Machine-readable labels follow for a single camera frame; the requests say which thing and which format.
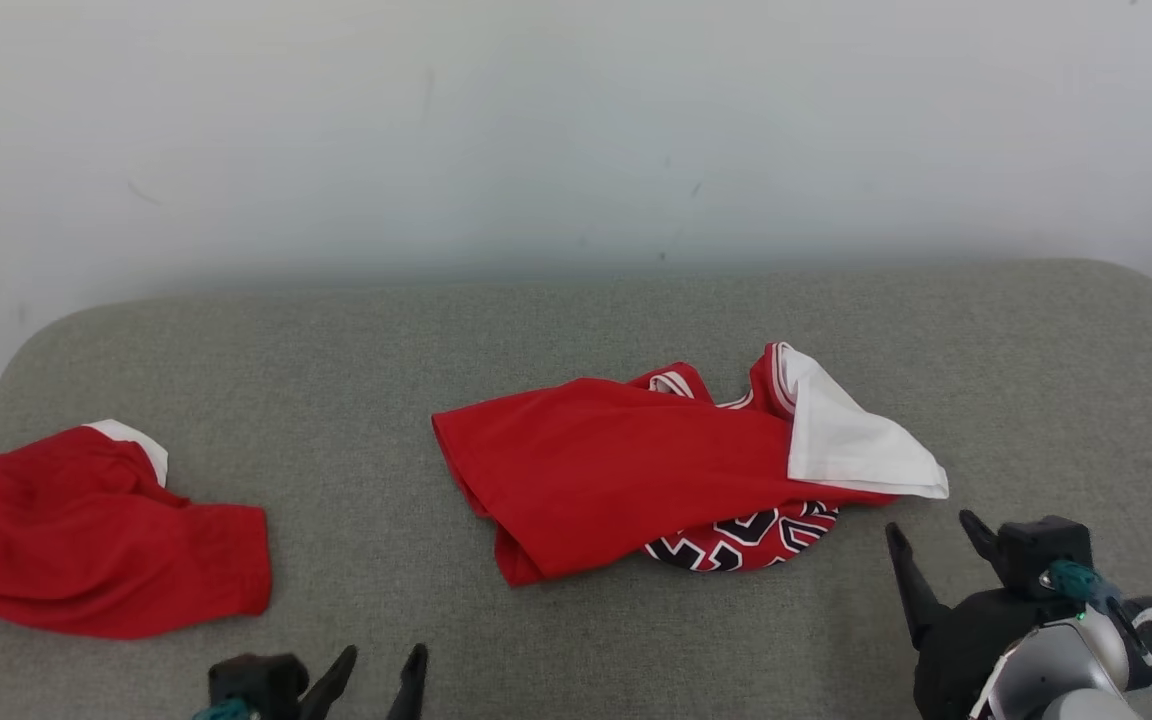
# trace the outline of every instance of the white wall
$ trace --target white wall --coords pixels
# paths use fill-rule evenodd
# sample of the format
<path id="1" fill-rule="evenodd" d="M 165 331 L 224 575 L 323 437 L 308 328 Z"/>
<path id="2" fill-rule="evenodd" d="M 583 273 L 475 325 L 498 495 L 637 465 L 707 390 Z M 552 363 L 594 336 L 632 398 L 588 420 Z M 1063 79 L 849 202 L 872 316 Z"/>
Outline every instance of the white wall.
<path id="1" fill-rule="evenodd" d="M 218 286 L 1094 256 L 1152 0 L 0 0 L 0 370 Z"/>

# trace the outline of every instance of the red garment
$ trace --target red garment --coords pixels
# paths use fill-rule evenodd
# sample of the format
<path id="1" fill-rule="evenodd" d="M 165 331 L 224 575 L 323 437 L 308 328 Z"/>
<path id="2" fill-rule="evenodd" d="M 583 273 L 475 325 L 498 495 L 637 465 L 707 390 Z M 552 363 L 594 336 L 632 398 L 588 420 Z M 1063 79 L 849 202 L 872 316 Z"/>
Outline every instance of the red garment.
<path id="1" fill-rule="evenodd" d="M 3 620 L 142 638 L 268 602 L 259 507 L 175 497 L 141 445 L 92 427 L 0 455 Z"/>
<path id="2" fill-rule="evenodd" d="M 768 509 L 823 535 L 838 505 L 895 500 L 785 477 L 793 404 L 775 359 L 768 344 L 750 393 L 727 406 L 677 363 L 631 382 L 581 378 L 437 414 L 434 432 L 467 501 L 497 521 L 497 563 L 511 585 L 599 568 L 679 535 L 718 550 L 726 536 L 714 523 Z M 790 532 L 799 546 L 819 537 Z M 702 550 L 692 569 L 736 569 Z"/>

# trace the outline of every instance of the red cloth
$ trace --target red cloth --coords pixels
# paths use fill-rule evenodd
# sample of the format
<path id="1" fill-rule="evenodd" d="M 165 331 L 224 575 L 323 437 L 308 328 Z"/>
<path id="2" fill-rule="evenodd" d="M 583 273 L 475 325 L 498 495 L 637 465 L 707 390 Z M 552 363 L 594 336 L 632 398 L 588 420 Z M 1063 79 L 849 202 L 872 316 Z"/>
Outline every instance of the red cloth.
<path id="1" fill-rule="evenodd" d="M 581 378 L 434 415 L 453 479 L 498 523 L 507 582 L 599 568 L 679 535 L 717 546 L 714 523 L 771 509 L 776 520 L 812 515 L 823 535 L 838 505 L 895 500 L 786 478 L 793 404 L 774 354 L 768 344 L 749 395 L 727 406 L 677 363 L 631 382 Z M 712 568 L 692 569 L 728 569 L 703 560 Z"/>
<path id="2" fill-rule="evenodd" d="M 259 507 L 175 497 L 139 445 L 91 427 L 0 455 L 0 619 L 142 638 L 268 602 Z"/>

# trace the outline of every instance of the black cable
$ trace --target black cable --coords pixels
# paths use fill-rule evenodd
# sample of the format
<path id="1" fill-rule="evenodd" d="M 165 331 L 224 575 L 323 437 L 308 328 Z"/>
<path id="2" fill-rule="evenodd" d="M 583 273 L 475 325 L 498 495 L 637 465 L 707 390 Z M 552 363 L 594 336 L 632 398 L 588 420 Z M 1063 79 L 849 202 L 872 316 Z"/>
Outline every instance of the black cable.
<path id="1" fill-rule="evenodd" d="M 1128 617 L 1128 614 L 1123 611 L 1123 605 L 1120 605 L 1116 597 L 1111 596 L 1105 601 L 1106 607 L 1111 609 L 1111 615 L 1114 617 L 1119 626 L 1123 628 L 1123 632 L 1128 635 L 1128 638 L 1132 639 L 1135 646 L 1137 646 L 1137 652 L 1140 653 L 1142 659 L 1149 668 L 1152 670 L 1152 652 L 1149 652 L 1149 647 L 1140 639 L 1140 636 L 1135 631 L 1135 626 L 1132 626 L 1132 620 Z"/>

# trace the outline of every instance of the gray fabric surface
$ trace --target gray fabric surface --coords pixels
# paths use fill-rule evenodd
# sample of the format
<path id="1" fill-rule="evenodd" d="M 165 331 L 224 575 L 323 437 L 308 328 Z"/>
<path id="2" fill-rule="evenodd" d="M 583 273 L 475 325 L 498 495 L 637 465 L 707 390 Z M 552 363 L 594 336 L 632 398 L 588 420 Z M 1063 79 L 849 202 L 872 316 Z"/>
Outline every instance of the gray fabric surface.
<path id="1" fill-rule="evenodd" d="M 429 416 L 577 376 L 690 361 L 736 397 L 763 343 L 813 355 L 948 471 L 945 502 L 849 509 L 787 564 L 692 575 L 635 556 L 509 591 L 493 528 Z M 1114 265 L 426 287 L 101 306 L 38 333 L 0 384 L 0 450 L 116 418 L 170 452 L 169 487 L 270 511 L 259 619 L 138 642 L 0 624 L 0 719 L 184 719 L 207 667 L 346 643 L 333 717 L 384 717 L 415 642 L 426 717 L 914 719 L 915 653 L 882 524 L 943 601 L 991 588 L 956 524 L 1061 514 L 1152 593 L 1152 282 Z M 1152 691 L 1134 705 L 1152 717 Z"/>

